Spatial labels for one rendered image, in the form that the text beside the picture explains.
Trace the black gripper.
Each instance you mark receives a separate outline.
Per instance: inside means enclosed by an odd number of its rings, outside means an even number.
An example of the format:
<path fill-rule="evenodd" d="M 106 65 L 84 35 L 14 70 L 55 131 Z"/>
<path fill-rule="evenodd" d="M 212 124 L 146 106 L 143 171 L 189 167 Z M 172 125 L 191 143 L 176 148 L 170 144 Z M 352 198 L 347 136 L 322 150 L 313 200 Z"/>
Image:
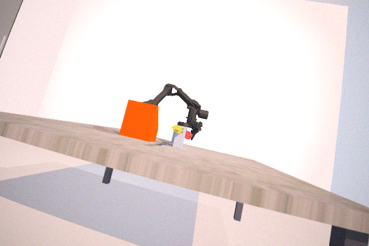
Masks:
<path fill-rule="evenodd" d="M 191 137 L 191 140 L 193 140 L 193 138 L 195 137 L 196 133 L 198 133 L 199 131 L 201 131 L 202 128 L 199 129 L 199 128 L 194 127 L 193 125 L 190 126 L 191 119 L 193 118 L 195 120 L 196 119 L 195 116 L 188 115 L 188 117 L 186 117 L 186 118 L 187 118 L 187 122 L 186 123 L 185 122 L 178 122 L 177 125 L 178 126 L 184 126 L 184 127 L 192 128 L 191 133 L 192 133 L 193 136 Z"/>

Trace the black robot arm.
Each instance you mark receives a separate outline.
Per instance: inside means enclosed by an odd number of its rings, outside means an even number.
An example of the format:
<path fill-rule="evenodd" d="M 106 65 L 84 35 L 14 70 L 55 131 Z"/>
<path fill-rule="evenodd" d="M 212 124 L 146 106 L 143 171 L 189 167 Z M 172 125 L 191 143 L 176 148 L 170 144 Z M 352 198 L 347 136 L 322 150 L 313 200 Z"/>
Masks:
<path fill-rule="evenodd" d="M 172 88 L 176 89 L 176 93 L 172 93 Z M 187 94 L 177 86 L 173 84 L 166 84 L 164 86 L 163 91 L 161 91 L 154 99 L 150 99 L 148 101 L 144 101 L 142 103 L 157 105 L 166 97 L 166 96 L 179 96 L 186 104 L 187 109 L 189 109 L 188 115 L 190 116 L 198 116 L 198 118 L 207 119 L 209 112 L 206 110 L 202 110 L 200 104 L 194 100 L 189 98 Z M 201 128 L 203 126 L 202 122 L 196 122 L 196 119 L 191 119 L 190 126 L 194 126 L 196 128 Z"/>

